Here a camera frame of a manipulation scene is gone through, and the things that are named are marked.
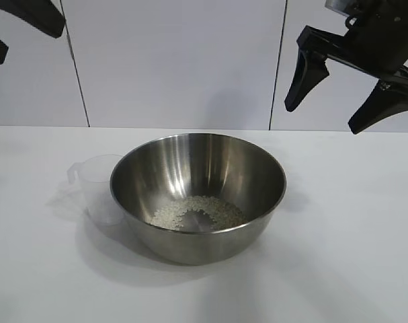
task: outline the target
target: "table surface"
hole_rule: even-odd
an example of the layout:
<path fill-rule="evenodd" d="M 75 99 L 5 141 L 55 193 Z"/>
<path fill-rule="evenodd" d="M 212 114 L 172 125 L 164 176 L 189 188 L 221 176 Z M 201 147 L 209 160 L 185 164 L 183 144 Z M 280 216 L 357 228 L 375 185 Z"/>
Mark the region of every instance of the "table surface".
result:
<path fill-rule="evenodd" d="M 272 153 L 286 196 L 242 254 L 176 266 L 94 226 L 66 171 L 184 132 L 0 127 L 0 323 L 408 322 L 408 133 L 214 131 Z"/>

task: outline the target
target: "cup handle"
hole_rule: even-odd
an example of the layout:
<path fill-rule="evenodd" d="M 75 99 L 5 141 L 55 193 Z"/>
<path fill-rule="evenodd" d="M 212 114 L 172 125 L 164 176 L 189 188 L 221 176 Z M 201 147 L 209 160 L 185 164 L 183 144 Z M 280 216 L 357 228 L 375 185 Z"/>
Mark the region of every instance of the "cup handle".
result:
<path fill-rule="evenodd" d="M 82 163 L 74 163 L 67 171 L 68 182 L 70 185 L 75 183 L 77 179 L 77 173 L 81 167 Z"/>

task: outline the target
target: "rice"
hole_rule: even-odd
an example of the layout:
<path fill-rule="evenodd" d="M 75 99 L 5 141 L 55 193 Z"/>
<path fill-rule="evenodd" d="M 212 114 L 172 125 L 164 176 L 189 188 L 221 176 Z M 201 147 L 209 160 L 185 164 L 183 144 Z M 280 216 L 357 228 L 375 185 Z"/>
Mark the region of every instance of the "rice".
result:
<path fill-rule="evenodd" d="M 212 222 L 212 230 L 236 227 L 247 222 L 247 218 L 234 204 L 216 197 L 190 196 L 157 210 L 149 223 L 165 229 L 181 230 L 184 228 L 184 216 L 190 211 L 207 215 Z"/>

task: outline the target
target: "stainless steel bowl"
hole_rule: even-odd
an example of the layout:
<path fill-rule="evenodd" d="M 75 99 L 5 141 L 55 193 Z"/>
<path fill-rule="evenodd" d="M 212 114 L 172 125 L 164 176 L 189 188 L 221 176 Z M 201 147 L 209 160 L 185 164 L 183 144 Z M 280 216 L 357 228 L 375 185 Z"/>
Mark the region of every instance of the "stainless steel bowl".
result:
<path fill-rule="evenodd" d="M 206 264 L 246 249 L 265 229 L 286 190 L 281 165 L 244 140 L 204 133 L 146 143 L 114 168 L 114 199 L 135 234 L 155 253 L 183 264 Z M 214 196 L 232 203 L 248 222 L 202 231 L 208 219 L 189 215 L 181 231 L 149 224 L 155 211 L 188 196 Z"/>

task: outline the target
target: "plastic measuring cup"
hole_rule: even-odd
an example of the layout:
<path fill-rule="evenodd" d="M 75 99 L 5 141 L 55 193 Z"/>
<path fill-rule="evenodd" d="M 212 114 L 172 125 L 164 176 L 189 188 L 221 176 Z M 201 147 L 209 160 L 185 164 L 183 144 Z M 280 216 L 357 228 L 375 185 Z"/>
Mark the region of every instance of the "plastic measuring cup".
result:
<path fill-rule="evenodd" d="M 78 176 L 90 219 L 96 224 L 115 225 L 123 219 L 123 212 L 110 190 L 112 170 L 121 158 L 120 155 L 96 156 L 73 164 L 67 172 L 69 184 L 73 184 Z"/>

